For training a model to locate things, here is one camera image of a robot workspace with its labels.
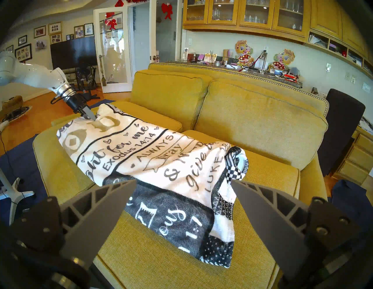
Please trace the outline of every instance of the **white stand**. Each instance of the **white stand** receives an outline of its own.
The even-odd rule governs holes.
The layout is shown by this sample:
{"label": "white stand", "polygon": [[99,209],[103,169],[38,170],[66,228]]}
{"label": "white stand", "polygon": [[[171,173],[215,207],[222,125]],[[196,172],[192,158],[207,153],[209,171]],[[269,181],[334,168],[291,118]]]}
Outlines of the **white stand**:
{"label": "white stand", "polygon": [[10,185],[9,181],[6,179],[3,171],[0,169],[0,180],[4,184],[1,189],[3,190],[3,194],[0,194],[0,200],[5,198],[10,198],[12,200],[12,203],[10,205],[10,216],[9,216],[9,225],[11,225],[14,221],[14,216],[16,214],[17,204],[20,200],[23,198],[27,198],[29,196],[32,196],[34,194],[33,191],[23,192],[23,195],[21,192],[17,190],[18,183],[20,181],[19,178],[17,178],[13,186]]}

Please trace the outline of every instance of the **television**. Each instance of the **television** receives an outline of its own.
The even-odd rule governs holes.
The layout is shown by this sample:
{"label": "television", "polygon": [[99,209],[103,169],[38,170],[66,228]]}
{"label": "television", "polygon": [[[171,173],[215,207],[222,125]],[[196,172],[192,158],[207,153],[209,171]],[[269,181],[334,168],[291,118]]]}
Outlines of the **television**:
{"label": "television", "polygon": [[82,37],[50,45],[53,69],[79,67],[82,63],[97,65],[94,37]]}

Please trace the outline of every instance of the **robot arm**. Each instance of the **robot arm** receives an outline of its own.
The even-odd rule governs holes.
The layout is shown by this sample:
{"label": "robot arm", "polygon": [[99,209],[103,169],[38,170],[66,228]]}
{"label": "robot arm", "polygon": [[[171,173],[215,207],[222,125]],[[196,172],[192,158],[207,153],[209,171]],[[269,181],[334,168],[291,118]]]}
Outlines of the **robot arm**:
{"label": "robot arm", "polygon": [[60,97],[74,111],[82,116],[96,120],[84,98],[76,93],[66,80],[60,68],[49,70],[42,65],[23,64],[18,62],[10,51],[0,53],[0,85],[8,83],[24,83],[33,87],[48,88]]}

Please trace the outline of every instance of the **black and white blanket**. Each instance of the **black and white blanket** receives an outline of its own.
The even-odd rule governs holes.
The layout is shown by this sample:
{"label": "black and white blanket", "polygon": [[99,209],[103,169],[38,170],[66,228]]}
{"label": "black and white blanket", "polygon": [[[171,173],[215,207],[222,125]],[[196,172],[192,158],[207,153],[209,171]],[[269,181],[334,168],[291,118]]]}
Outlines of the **black and white blanket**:
{"label": "black and white blanket", "polygon": [[136,179],[125,211],[202,262],[229,268],[232,179],[248,160],[225,142],[203,144],[102,104],[96,121],[74,119],[57,132],[62,147],[99,186]]}

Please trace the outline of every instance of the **nailhead trim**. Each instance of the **nailhead trim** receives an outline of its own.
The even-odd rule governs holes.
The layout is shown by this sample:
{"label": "nailhead trim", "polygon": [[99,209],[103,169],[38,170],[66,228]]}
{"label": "nailhead trim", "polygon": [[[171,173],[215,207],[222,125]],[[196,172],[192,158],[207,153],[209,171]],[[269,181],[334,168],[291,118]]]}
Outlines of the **nailhead trim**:
{"label": "nailhead trim", "polygon": [[326,114],[329,110],[329,102],[325,99],[325,98],[322,98],[322,97],[318,97],[312,93],[308,93],[308,92],[305,92],[303,90],[300,90],[300,89],[297,89],[297,88],[294,88],[294,87],[288,87],[287,85],[284,85],[284,84],[280,84],[280,83],[277,83],[277,82],[273,82],[273,81],[270,81],[270,80],[266,80],[266,79],[262,79],[262,78],[258,78],[258,77],[255,77],[255,76],[251,76],[251,75],[246,75],[245,73],[238,73],[238,72],[233,72],[233,71],[228,71],[228,70],[222,70],[222,69],[215,69],[215,68],[211,68],[211,67],[198,67],[196,65],[187,65],[187,64],[179,64],[179,63],[151,63],[149,64],[149,67],[148,69],[150,68],[151,65],[167,65],[167,66],[185,66],[185,67],[193,67],[193,68],[198,68],[198,69],[207,69],[207,70],[214,70],[214,71],[223,71],[225,73],[230,73],[230,74],[236,74],[236,75],[241,75],[241,76],[245,76],[245,77],[248,77],[248,78],[252,78],[252,79],[257,79],[257,80],[261,80],[261,81],[265,81],[265,82],[268,82],[268,83],[271,83],[271,84],[275,84],[275,85],[279,85],[279,86],[282,86],[282,87],[286,87],[286,88],[289,88],[289,89],[292,89],[292,90],[295,90],[295,91],[298,91],[298,92],[301,92],[301,93],[304,93],[306,95],[309,95],[313,98],[316,98],[318,100],[322,100],[323,102],[325,102],[326,106],[325,106],[325,111],[324,111],[324,117],[326,117]]}

